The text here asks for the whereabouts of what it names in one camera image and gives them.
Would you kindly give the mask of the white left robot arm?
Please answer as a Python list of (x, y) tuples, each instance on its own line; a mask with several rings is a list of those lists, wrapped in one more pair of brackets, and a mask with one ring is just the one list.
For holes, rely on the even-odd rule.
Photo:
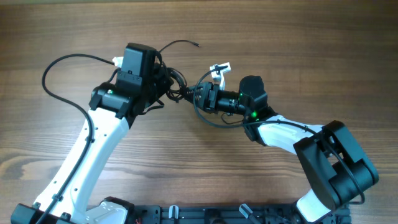
[(51, 183), (33, 205), (18, 204), (11, 223), (130, 223), (134, 204), (114, 197), (89, 209), (95, 184), (115, 147), (135, 118), (155, 109), (154, 103), (173, 83), (158, 50), (129, 43), (123, 58), (113, 60), (116, 82), (97, 86), (75, 144)]

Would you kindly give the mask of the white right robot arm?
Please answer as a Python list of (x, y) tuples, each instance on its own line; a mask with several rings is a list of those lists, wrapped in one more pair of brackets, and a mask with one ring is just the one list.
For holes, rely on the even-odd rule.
[(303, 124), (283, 117), (268, 105), (259, 76), (244, 77), (237, 92), (199, 80), (187, 88), (186, 99), (196, 114), (241, 115), (242, 121), (223, 127), (242, 127), (251, 141), (298, 157), (311, 189), (293, 204), (292, 223), (316, 223), (346, 205), (361, 205), (364, 191), (379, 181), (375, 166), (341, 121)]

